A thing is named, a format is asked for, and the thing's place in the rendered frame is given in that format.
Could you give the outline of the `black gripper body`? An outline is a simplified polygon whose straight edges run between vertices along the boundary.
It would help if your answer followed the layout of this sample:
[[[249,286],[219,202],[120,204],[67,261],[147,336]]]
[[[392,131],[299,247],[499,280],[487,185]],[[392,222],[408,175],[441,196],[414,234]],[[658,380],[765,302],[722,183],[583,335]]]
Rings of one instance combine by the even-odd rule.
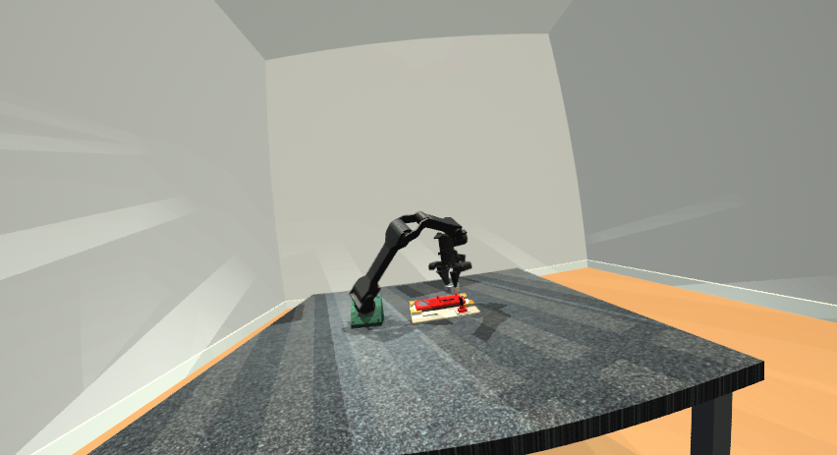
[[[453,271],[464,271],[472,268],[472,264],[468,261],[457,263],[455,253],[456,250],[454,250],[454,248],[449,250],[440,250],[440,253],[438,253],[438,255],[441,256],[441,261],[430,263],[428,269],[434,270],[435,268],[437,268],[437,271],[443,271],[447,268],[452,268]]]

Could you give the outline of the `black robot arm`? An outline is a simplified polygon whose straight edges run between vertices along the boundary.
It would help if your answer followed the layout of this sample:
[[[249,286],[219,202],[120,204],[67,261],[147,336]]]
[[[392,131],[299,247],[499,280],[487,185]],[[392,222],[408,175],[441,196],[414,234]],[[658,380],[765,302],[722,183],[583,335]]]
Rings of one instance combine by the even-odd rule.
[[[414,231],[406,223],[416,222],[417,229]],[[424,228],[430,228],[441,232],[434,236],[438,239],[440,250],[449,250],[454,247],[465,245],[468,242],[467,231],[452,217],[439,218],[430,214],[418,211],[414,214],[402,215],[391,221],[386,233],[385,243],[372,263],[369,271],[352,287],[350,296],[357,309],[357,316],[372,315],[375,310],[375,300],[381,290],[378,282],[386,270],[396,252],[404,248],[410,241],[417,238]]]

